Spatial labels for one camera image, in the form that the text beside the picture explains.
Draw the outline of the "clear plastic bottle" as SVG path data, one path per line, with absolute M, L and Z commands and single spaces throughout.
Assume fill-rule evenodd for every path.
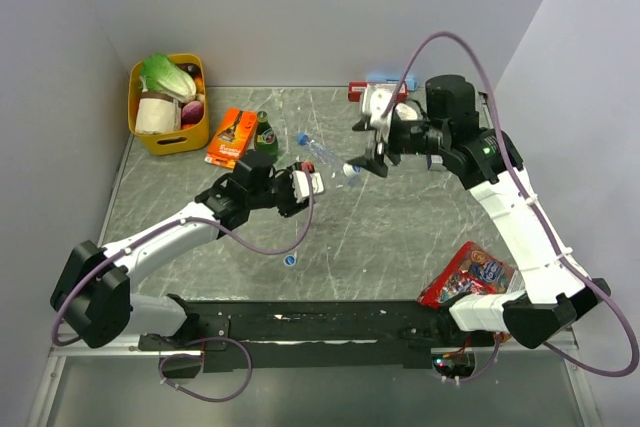
M 347 178 L 343 171 L 335 172 L 332 170 L 323 172 L 321 174 L 322 181 L 327 192 L 333 192 L 337 190 L 343 190 L 346 188 L 358 187 L 361 183 L 361 172 L 354 178 Z
M 309 136 L 309 143 L 302 146 L 309 151 L 318 161 L 324 164 L 332 171 L 341 172 L 345 162 L 333 151 L 327 148 L 324 144 L 314 140 Z

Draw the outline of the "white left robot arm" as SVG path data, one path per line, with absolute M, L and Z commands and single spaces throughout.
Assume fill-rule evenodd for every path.
M 52 341 L 65 346 L 58 330 L 66 323 L 75 340 L 100 348 L 119 335 L 164 337 L 173 347 L 191 346 L 201 332 L 200 316 L 176 295 L 135 294 L 137 286 L 177 257 L 223 236 L 265 254 L 236 234 L 254 210 L 276 209 L 289 218 L 312 210 L 323 193 L 321 175 L 310 162 L 275 169 L 272 158 L 251 150 L 176 214 L 123 240 L 98 246 L 92 241 L 70 253 L 51 295 L 57 315 Z

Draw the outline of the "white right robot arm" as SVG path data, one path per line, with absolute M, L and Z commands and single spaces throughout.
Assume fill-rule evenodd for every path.
M 599 298 L 585 285 L 586 272 L 566 268 L 571 257 L 561 241 L 551 241 L 535 213 L 534 196 L 523 196 L 529 176 L 507 135 L 480 124 L 478 96 L 460 75 L 426 83 L 426 115 L 406 120 L 387 113 L 392 93 L 369 85 L 360 97 L 356 131 L 371 131 L 373 144 L 352 164 L 385 177 L 403 155 L 438 156 L 483 207 L 502 236 L 519 272 L 520 286 L 504 293 L 457 295 L 446 302 L 437 333 L 456 346 L 472 331 L 505 332 L 535 349 L 593 309 Z

